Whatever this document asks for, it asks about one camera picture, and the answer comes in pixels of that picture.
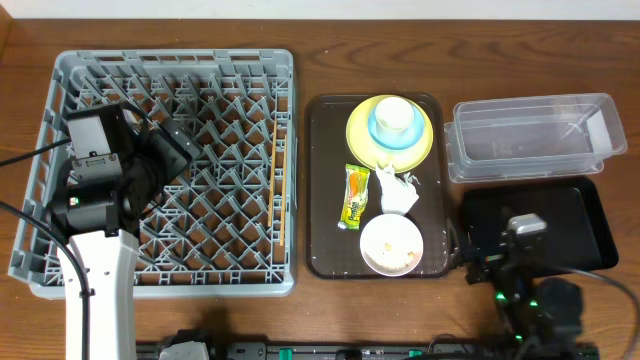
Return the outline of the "green orange snack wrapper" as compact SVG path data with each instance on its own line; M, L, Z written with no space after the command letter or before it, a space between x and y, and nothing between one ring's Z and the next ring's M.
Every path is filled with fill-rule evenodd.
M365 167L346 164L345 172L345 193L338 227L343 230L358 230L361 216L368 203L370 170Z

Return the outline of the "white napkin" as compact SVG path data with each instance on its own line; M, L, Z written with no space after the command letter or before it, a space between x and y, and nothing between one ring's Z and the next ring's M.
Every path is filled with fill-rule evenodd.
M391 164L385 168L376 167L375 173L381 187L382 212L406 215L419 199L415 187L420 184L417 177L410 172L398 177Z

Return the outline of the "white bowl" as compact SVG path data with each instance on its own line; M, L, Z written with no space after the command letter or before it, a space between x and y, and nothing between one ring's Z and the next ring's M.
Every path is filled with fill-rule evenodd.
M424 241L418 227L407 217L382 214L364 226L359 248L371 270L386 277L401 277L421 261Z

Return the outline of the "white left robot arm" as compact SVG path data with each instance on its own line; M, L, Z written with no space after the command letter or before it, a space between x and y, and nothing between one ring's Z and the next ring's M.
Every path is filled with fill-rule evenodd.
M69 130L76 182L60 186L49 219L80 265L62 261L69 359L136 356L134 270L140 219L200 153L172 119L135 132L118 115L77 118Z

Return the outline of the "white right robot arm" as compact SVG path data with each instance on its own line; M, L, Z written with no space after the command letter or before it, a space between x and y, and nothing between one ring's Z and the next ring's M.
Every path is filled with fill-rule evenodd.
M536 240L506 240L497 252L479 250L465 259L468 284L487 282L494 288L494 303L505 328L501 354L506 359L598 359L598 348L579 343L583 332L582 289L558 277L536 283L544 246Z

